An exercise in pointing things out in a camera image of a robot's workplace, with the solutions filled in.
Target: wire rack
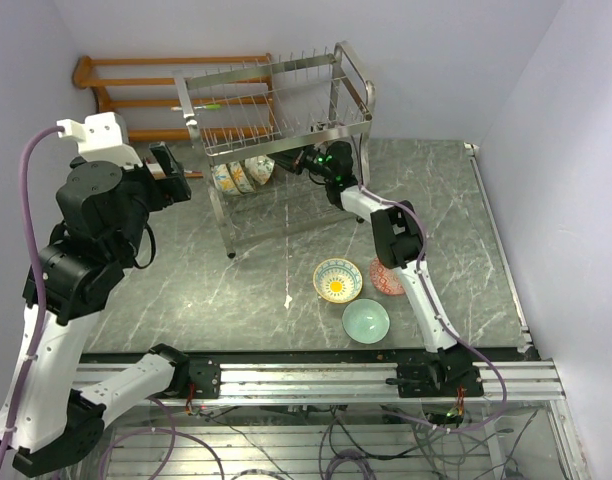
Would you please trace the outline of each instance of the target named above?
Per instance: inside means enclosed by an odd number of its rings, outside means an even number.
[[[291,54],[263,65],[225,66],[203,76],[186,78],[176,72],[175,85],[203,171],[359,135],[356,172],[364,184],[370,181],[367,148],[362,146],[370,134],[375,88],[347,42],[336,44],[331,52]],[[226,200],[213,182],[207,182],[229,256],[235,254],[235,243],[290,234],[330,222],[331,215],[343,218],[322,205],[323,188],[311,184],[307,176],[288,179],[283,173],[276,173],[271,186],[256,193],[254,200],[252,195],[245,201]],[[245,227],[252,223],[254,229]]]

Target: gray marble tabletop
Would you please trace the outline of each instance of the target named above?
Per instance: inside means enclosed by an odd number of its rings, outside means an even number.
[[[192,168],[189,145],[173,145],[172,151]],[[410,200],[427,224],[431,277],[453,325],[477,346],[522,345],[517,309],[463,144],[371,140],[369,153],[371,189]],[[278,173],[271,182],[282,178]],[[308,182],[305,175],[299,178]],[[370,282],[369,264],[375,258],[370,225],[349,218],[275,236],[238,248],[230,260],[203,180],[190,183],[191,201],[151,216],[157,258],[147,270],[126,272],[88,339],[88,352],[142,352],[160,342],[188,351],[423,346],[406,297],[386,296]],[[308,202],[325,203],[323,187],[309,192],[298,202],[300,210],[308,209]],[[251,205],[264,202],[248,198]],[[296,210],[287,203],[286,215]],[[246,221],[258,226],[256,218],[250,214]],[[140,258],[147,257],[148,248],[145,239]],[[359,298],[386,308],[391,328],[381,342],[352,341],[341,325],[345,305],[315,292],[313,270],[331,257],[355,263],[364,277]]]

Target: dish rack shelf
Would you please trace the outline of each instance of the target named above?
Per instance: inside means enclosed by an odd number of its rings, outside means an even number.
[[[206,73],[185,78],[181,71],[174,72],[184,122],[202,172],[210,172],[215,165],[359,135],[356,172],[362,183],[368,185],[366,143],[373,119],[375,87],[347,42],[337,43],[333,51],[324,50],[322,54],[302,52],[284,61],[279,57],[277,62],[271,59],[268,64],[230,65],[218,73]],[[260,89],[260,79],[267,77],[272,78],[272,89]],[[198,98],[203,99],[203,105],[197,105]],[[212,175],[204,176],[229,257],[235,256],[238,243],[276,233],[286,235],[344,217],[340,215],[344,212],[315,205],[315,218],[305,218],[308,216],[303,212],[309,209],[304,201],[312,197],[314,202],[321,203],[313,190],[315,186],[306,178],[308,175],[289,179],[283,174],[276,172],[275,177],[279,178],[274,179],[274,185],[264,186],[261,194],[228,200],[210,180]],[[325,199],[323,188],[319,189]],[[264,197],[272,198],[272,202],[265,204]],[[293,219],[291,203],[301,211]],[[247,210],[257,216],[257,223],[268,224],[267,228],[256,228],[248,234],[233,222],[234,217],[245,216],[243,212]],[[285,218],[280,226],[282,215]]]

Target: purple cable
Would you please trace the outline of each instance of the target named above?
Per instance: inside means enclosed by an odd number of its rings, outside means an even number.
[[[24,150],[19,161],[19,194],[22,201],[22,216],[24,218],[24,237],[26,237],[26,247],[28,248],[28,256],[30,257],[30,264],[33,270],[33,279],[35,280],[35,287],[37,289],[37,322],[35,322],[35,329],[30,338],[28,344],[28,350],[26,351],[27,360],[22,362],[19,369],[19,375],[17,381],[13,387],[13,393],[10,397],[10,406],[8,408],[8,415],[6,416],[6,431],[2,437],[0,444],[0,473],[4,464],[4,458],[6,457],[6,450],[13,437],[13,429],[15,427],[15,421],[17,420],[17,411],[19,410],[19,403],[21,401],[22,392],[24,390],[24,384],[26,378],[28,378],[28,372],[32,365],[32,357],[37,353],[37,347],[42,339],[42,332],[44,330],[44,317],[46,316],[46,287],[44,286],[44,278],[42,276],[42,266],[39,260],[39,251],[37,250],[37,242],[35,240],[35,231],[33,230],[33,221],[30,215],[30,203],[28,201],[28,164],[30,161],[30,155],[37,146],[37,144],[45,137],[52,135],[53,133],[63,132],[64,127],[50,127],[46,130],[42,130],[33,138],[31,138]]]
[[[151,402],[153,402],[155,405],[157,405],[159,408],[161,408],[162,411],[166,414],[166,417],[168,417],[168,422],[170,424],[170,429],[166,430],[165,433],[170,433],[171,434],[170,445],[168,446],[168,451],[166,452],[166,455],[164,456],[164,459],[159,464],[159,467],[157,467],[157,470],[155,470],[155,472],[153,472],[153,474],[148,479],[148,480],[154,480],[155,478],[157,478],[157,476],[164,469],[164,467],[166,466],[166,464],[170,460],[170,457],[173,454],[173,450],[175,448],[175,437],[183,436],[183,435],[181,433],[177,432],[177,430],[175,430],[175,420],[173,419],[173,415],[170,412],[170,410],[166,407],[166,405],[164,405],[161,401],[159,401],[158,399],[153,398],[153,397],[150,397],[149,400]],[[139,435],[139,434],[142,434],[142,433],[153,432],[153,431],[158,431],[158,430],[161,430],[161,429],[157,429],[157,428],[155,428],[155,429],[153,429],[153,428],[143,428],[143,429],[140,429],[140,430],[135,430],[133,432],[127,433],[126,435],[123,435],[123,436],[119,437],[117,440],[115,440],[113,443],[111,443],[109,445],[109,447],[104,451],[104,454],[102,455],[102,458],[99,460],[99,480],[104,480],[104,471],[106,470],[106,463],[108,463],[108,457],[110,457],[110,454],[113,451],[113,448],[115,448],[119,443],[123,442],[127,438],[132,437],[133,435]]]
[[[415,212],[413,212],[410,208],[408,208],[406,205],[401,204],[399,202],[394,202],[392,200],[386,200],[385,198],[382,198],[379,195],[375,195],[374,193],[368,191],[366,189],[366,187],[364,187],[363,185],[359,185],[359,191],[363,195],[365,195],[368,198],[370,198],[371,200],[375,200],[376,202],[379,202],[379,203],[381,203],[383,205],[390,205],[390,206],[396,206],[396,207],[401,208],[408,215],[410,215],[411,218],[415,221],[415,223],[417,224],[417,227],[419,228],[421,237],[422,237],[422,248],[421,248],[421,250],[419,252],[419,255],[417,256],[416,268],[417,268],[417,271],[420,272],[420,273],[418,273],[419,280],[421,282],[422,287],[424,288],[424,292],[426,292],[426,296],[428,297],[428,301],[430,302],[431,307],[432,307],[433,311],[435,312],[435,318],[437,318],[437,320],[439,321],[440,325],[446,331],[446,333],[448,333],[448,335],[450,335],[457,343],[461,344],[469,352],[474,354],[476,357],[481,359],[484,363],[486,363],[490,367],[490,369],[495,373],[495,375],[499,379],[499,383],[500,383],[500,385],[502,387],[502,404],[501,404],[501,408],[497,412],[495,412],[493,415],[491,415],[490,417],[486,418],[485,420],[482,420],[481,422],[473,424],[473,425],[469,425],[468,427],[457,428],[457,429],[450,429],[450,428],[445,428],[445,427],[438,427],[437,425],[431,424],[430,422],[426,422],[426,421],[421,420],[421,419],[414,419],[414,417],[410,417],[408,415],[403,415],[403,414],[394,413],[394,412],[388,413],[388,415],[394,415],[396,417],[399,417],[399,418],[402,418],[402,419],[408,420],[408,421],[415,421],[417,423],[421,423],[423,425],[427,425],[427,426],[439,429],[440,431],[444,431],[444,432],[447,432],[447,433],[450,433],[450,432],[468,432],[468,431],[478,430],[481,427],[483,427],[484,425],[486,425],[487,423],[490,423],[493,420],[498,419],[499,417],[501,417],[504,414],[504,411],[506,410],[506,404],[508,403],[508,390],[506,389],[506,382],[504,381],[504,378],[502,377],[501,372],[493,364],[493,362],[491,362],[488,359],[488,357],[486,357],[484,354],[482,354],[476,348],[472,347],[468,342],[466,342],[465,340],[460,338],[459,335],[455,334],[452,331],[452,329],[449,328],[448,325],[446,325],[446,322],[444,321],[444,319],[442,318],[442,316],[439,313],[439,308],[437,308],[437,305],[435,304],[435,301],[433,300],[433,297],[430,294],[430,289],[428,288],[428,285],[426,284],[426,280],[424,279],[424,276],[421,274],[421,262],[424,259],[424,257],[426,256],[426,248],[428,246],[428,241],[427,241],[428,237],[427,237],[426,226],[421,221],[419,216],[417,216],[417,214]]]

